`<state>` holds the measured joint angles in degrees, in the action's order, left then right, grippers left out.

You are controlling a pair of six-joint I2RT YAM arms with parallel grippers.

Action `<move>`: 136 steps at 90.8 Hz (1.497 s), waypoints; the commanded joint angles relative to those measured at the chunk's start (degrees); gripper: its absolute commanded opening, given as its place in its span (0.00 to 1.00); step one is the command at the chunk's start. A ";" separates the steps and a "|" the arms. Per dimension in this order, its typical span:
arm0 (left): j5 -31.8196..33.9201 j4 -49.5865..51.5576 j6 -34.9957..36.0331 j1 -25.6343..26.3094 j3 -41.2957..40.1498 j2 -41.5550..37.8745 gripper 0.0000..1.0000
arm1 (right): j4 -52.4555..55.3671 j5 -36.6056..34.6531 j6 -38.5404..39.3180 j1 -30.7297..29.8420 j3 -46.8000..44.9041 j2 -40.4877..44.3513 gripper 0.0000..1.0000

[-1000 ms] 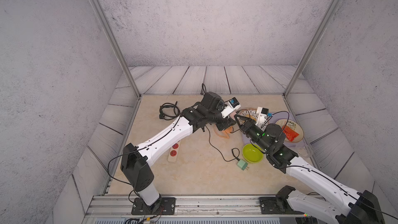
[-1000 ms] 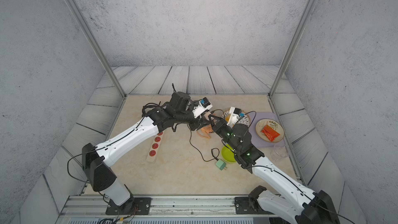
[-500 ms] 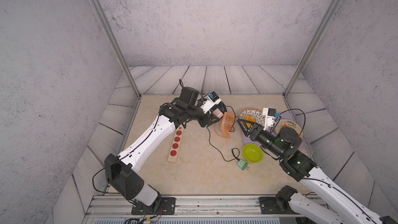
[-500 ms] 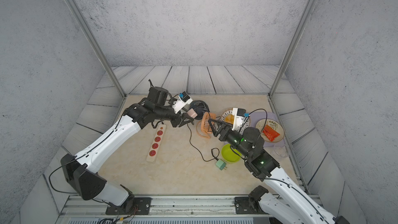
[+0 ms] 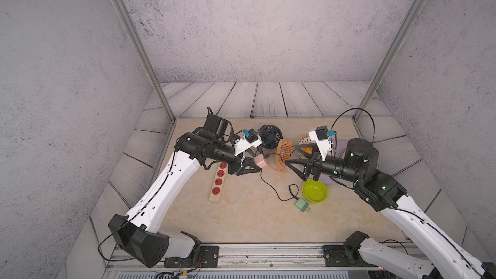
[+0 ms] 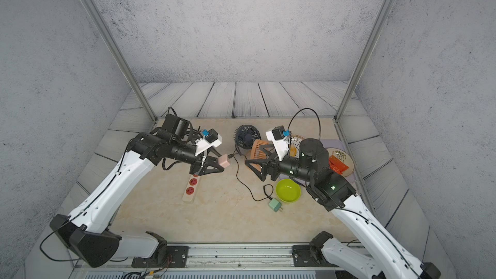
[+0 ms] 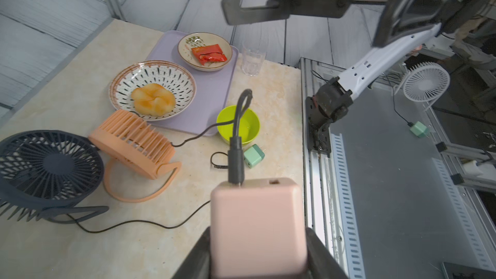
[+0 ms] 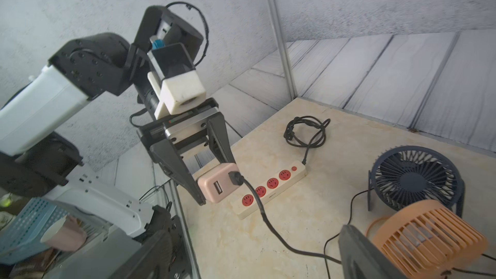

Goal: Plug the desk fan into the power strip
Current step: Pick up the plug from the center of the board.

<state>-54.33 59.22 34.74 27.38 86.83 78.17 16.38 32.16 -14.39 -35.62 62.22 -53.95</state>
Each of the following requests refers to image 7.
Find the pink usb power adapter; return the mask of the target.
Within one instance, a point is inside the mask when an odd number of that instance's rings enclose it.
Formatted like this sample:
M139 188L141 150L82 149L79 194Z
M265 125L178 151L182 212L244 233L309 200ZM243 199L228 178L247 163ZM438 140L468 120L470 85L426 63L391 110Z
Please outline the pink usb power adapter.
M211 193L214 278L294 278L307 269L301 187L290 178L222 182Z

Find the orange desk fan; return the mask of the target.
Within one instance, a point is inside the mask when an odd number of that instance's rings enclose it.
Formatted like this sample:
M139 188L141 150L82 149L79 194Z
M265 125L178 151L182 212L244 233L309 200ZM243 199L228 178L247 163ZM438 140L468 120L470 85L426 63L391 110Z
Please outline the orange desk fan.
M113 112L90 133L89 141L111 157L105 166L103 185L109 195L122 202L141 203L158 197L170 186L182 167L180 162L172 161L175 155L172 143L133 112L121 109ZM111 169L116 162L149 180L166 175L169 178L151 195L125 198L111 189Z

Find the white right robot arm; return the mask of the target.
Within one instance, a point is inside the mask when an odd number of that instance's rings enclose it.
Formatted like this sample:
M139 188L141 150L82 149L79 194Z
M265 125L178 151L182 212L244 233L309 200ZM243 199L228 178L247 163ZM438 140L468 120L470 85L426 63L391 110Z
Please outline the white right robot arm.
M341 18L355 3L383 6L371 50L313 97L309 127L320 133L344 117L364 89L392 64L431 38L454 32L488 1L267 0L264 6L243 7L242 0L222 0L221 5L230 25L276 21L291 15Z

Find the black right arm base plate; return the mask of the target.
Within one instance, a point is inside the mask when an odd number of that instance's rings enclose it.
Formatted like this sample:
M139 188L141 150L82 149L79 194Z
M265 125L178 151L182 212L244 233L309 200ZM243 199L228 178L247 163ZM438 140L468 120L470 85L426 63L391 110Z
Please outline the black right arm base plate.
M329 156L332 152L329 135L330 119L323 115L314 97L305 99L305 111L307 149Z

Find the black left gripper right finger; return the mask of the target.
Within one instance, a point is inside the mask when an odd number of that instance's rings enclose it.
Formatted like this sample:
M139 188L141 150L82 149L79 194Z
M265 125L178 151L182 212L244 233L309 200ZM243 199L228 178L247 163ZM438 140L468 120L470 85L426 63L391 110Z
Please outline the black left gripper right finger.
M305 278L348 279L315 231L306 227L307 271Z

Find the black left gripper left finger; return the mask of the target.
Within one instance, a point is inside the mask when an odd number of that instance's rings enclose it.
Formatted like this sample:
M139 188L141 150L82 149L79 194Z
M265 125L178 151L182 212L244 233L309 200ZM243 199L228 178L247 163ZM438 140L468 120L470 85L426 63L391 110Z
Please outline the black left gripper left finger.
M210 227L207 227L177 269L172 279L208 279L211 277Z

